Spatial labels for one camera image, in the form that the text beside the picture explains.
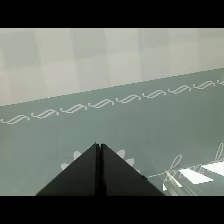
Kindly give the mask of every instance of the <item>teal surface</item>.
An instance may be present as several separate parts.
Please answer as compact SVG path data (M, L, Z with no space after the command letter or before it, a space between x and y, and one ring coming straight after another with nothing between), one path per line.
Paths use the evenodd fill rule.
M223 74L217 69L0 107L0 195L35 195L75 151L94 142L124 149L147 177L168 170L178 155L180 167L209 163L224 143Z

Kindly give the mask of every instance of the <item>black triangular object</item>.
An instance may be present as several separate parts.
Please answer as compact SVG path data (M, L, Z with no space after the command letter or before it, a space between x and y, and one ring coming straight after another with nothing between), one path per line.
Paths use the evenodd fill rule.
M107 145L92 145L37 196L163 196Z
M112 151L101 145L107 196L163 196L149 181Z
M37 196L95 195L96 155L99 145L93 144L79 158L55 177Z

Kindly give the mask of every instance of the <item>decorative border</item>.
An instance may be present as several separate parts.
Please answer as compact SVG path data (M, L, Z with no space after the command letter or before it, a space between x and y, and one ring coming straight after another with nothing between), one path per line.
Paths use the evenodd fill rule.
M224 81L216 80L216 83L219 84L219 85L224 85ZM157 97L159 95L166 96L167 93L168 94L169 93L179 94L179 93L182 93L183 91L191 91L192 88L195 88L195 89L198 89L198 90L203 90L203 89L205 89L209 86L216 86L217 85L216 83L213 82L213 81L206 81L199 86L193 84L192 85L193 87L190 87L190 86L187 86L187 85L182 85L175 90L168 89L167 92L165 92L164 90L156 90L156 91L150 93L149 95L147 95L145 93L142 93L141 96L138 96L136 94L132 94L132 95L129 95L129 96L125 97L124 99L115 98L114 101L112 101L110 99L104 99L104 100L102 100L102 101L100 101L96 104L88 103L88 106L92 107L92 108L99 109L99 108L102 108L102 107L106 106L107 104L110 104L110 105L114 106L115 102L123 104L123 103L129 103L129 102L131 102L135 99L137 99L137 100L141 100L143 98L154 99L155 97ZM67 110L64 110L63 108L60 108L61 113L67 113L67 114L73 114L73 113L75 113L79 110L88 110L88 107L84 106L82 104L77 104L77 105L74 105ZM59 115L60 113L56 110L49 109L49 110L46 110L46 111L44 111L44 112L42 112L41 114L38 114L38 115L35 115L34 113L31 113L31 117L32 118L38 118L38 119L44 119L44 118L47 118L47 117L49 117L53 114L54 115ZM8 121L4 121L3 119L0 119L0 122L3 123L3 124L17 124L18 122L20 122L22 120L30 121L31 118L26 116L26 115L18 115L18 116L14 117L14 118L12 118Z

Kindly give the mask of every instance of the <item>white swirl motif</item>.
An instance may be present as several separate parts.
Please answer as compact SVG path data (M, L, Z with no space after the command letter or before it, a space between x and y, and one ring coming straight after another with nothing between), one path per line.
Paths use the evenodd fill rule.
M177 88L177 89L175 89L173 91L171 91L170 89L168 89L168 92L173 93L173 94L178 94L178 93L181 93L181 92L183 92L184 90L187 90L187 89L189 91L191 91L191 87L189 87L187 85L183 85L183 86L180 86L179 88Z
M0 121L1 121L3 124L16 124L16 123L20 122L20 121L23 120L23 119L26 119L27 121L30 120L30 118L27 117L27 116L25 116L25 115L18 115L18 116L16 116L16 117L12 118L12 119L9 120L9 121L3 121L3 119L0 119Z
M195 84L193 84L193 87L196 89L205 89L206 87L211 86L211 85L215 86L215 83L212 81L207 81L207 82L202 83L200 86L196 86Z
M112 100L109 100L109 99L102 100L99 103L94 104L94 105L91 105L91 103L88 103L88 105L90 107L94 107L94 108L101 108L101 107L104 107L105 105L107 105L108 103L111 103L112 105L114 105L114 102Z
M45 110L43 113L38 114L37 116L35 116L34 113L31 113L31 116L35 118L43 119L43 118L49 117L52 114L59 115L59 113L56 110L50 109L50 110Z
M145 95L145 93L142 93L142 96L146 97L146 98L155 98L155 97L159 96L160 94L166 95L166 92L163 90L156 90L149 95Z
M220 84L220 85L224 85L224 81L217 80L217 83Z
M61 112L64 112L64 113L67 113L67 114L72 114L72 113L75 113L76 111L80 110L84 108L85 110L87 110L87 107L82 105L82 104L77 104L71 108L69 108L68 110L63 110L63 108L60 108L60 111Z
M115 98L115 100L116 100L118 103L129 103L130 101L132 101L132 100L134 100L134 99L141 100L141 97L138 96L138 95L130 95L130 96L125 97L125 98L122 99L122 100L118 100L118 98Z

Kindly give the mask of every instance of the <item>white and beige checkered fabric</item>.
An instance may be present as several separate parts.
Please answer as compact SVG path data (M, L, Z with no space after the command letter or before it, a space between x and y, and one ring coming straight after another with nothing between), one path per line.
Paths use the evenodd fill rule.
M0 105L221 67L224 29L0 29Z

